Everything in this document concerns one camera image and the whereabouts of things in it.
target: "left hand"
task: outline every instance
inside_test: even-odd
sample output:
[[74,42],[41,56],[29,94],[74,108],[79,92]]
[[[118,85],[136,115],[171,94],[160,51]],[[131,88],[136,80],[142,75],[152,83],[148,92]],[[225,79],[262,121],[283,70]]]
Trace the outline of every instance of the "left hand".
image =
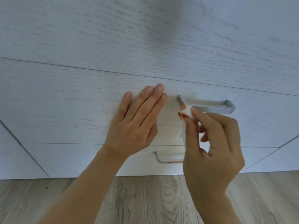
[[148,147],[158,133],[157,116],[166,103],[164,86],[147,86],[129,107],[132,93],[127,92],[111,121],[103,147],[121,158],[128,158]]

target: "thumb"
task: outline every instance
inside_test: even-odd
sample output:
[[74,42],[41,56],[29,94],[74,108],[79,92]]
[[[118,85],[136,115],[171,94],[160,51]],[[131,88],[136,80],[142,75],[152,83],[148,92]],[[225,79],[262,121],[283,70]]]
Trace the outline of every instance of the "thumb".
[[186,151],[199,152],[199,135],[197,122],[184,117],[186,123]]

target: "right hand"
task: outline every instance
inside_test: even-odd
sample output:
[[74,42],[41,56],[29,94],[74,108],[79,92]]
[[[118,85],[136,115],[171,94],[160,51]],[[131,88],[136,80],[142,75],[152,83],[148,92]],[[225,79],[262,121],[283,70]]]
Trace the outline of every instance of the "right hand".
[[[194,200],[218,200],[244,167],[238,122],[215,113],[202,113],[191,109],[193,119],[185,117],[186,151],[183,171],[189,192]],[[199,133],[204,133],[201,142],[210,142],[207,153],[199,146]]]

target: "hand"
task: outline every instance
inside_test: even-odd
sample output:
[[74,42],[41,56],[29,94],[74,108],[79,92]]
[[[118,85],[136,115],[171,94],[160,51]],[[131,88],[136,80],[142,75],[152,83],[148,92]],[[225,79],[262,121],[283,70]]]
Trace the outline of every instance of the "hand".
[[127,92],[111,121],[103,147],[120,157],[128,158],[148,147],[158,133],[156,119],[167,94],[164,86],[147,86],[129,107],[132,93]]
[[[187,187],[192,198],[200,200],[218,200],[223,198],[229,183],[244,167],[241,152],[241,139],[238,122],[227,116],[215,113],[202,113],[191,109],[193,117],[186,122],[186,152],[183,171]],[[199,146],[201,142],[210,142],[207,153]]]

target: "cabinet handle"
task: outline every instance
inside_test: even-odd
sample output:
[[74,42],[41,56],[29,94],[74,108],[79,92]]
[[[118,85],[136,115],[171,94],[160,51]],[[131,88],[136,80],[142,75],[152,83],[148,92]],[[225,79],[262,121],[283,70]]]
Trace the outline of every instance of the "cabinet handle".
[[186,105],[191,105],[196,110],[199,110],[201,112],[213,112],[218,114],[231,114],[236,109],[233,102],[230,100],[224,101],[223,106],[213,106],[213,105],[199,105],[199,104],[190,104],[185,101],[184,97],[182,95],[178,95],[176,98],[178,104],[182,106],[184,103]]
[[173,159],[173,160],[169,160],[169,161],[162,161],[158,155],[157,155],[157,151],[155,151],[155,156],[156,156],[156,160],[158,163],[183,163],[183,159]]

